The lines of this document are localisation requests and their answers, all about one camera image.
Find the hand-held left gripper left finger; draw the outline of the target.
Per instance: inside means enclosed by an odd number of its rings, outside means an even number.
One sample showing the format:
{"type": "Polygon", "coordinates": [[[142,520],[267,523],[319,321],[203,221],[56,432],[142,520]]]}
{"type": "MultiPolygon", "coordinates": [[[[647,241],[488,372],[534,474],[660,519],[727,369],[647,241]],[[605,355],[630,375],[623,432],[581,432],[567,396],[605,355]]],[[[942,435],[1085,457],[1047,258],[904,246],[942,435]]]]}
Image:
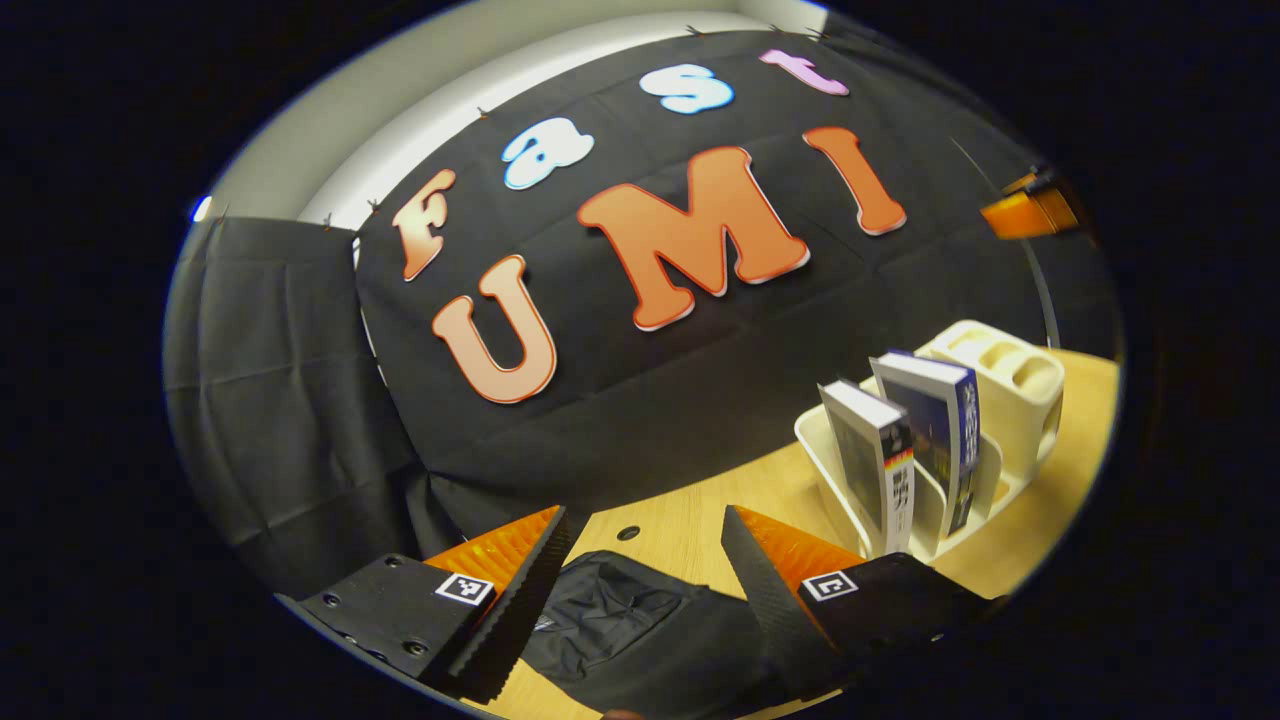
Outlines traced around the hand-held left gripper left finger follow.
{"type": "Polygon", "coordinates": [[[416,560],[384,553],[301,598],[294,618],[390,679],[457,703],[504,689],[571,547],[556,505],[416,560]]]}

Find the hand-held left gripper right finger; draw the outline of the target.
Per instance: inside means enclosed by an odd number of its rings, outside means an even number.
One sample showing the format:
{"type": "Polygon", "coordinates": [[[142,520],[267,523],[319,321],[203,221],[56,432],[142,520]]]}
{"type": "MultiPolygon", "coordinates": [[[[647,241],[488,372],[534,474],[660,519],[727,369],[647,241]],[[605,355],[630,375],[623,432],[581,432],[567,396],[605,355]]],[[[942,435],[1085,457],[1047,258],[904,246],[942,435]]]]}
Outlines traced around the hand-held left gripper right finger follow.
{"type": "Polygon", "coordinates": [[[864,559],[741,505],[721,544],[797,700],[905,673],[1001,607],[910,553],[864,559]]]}

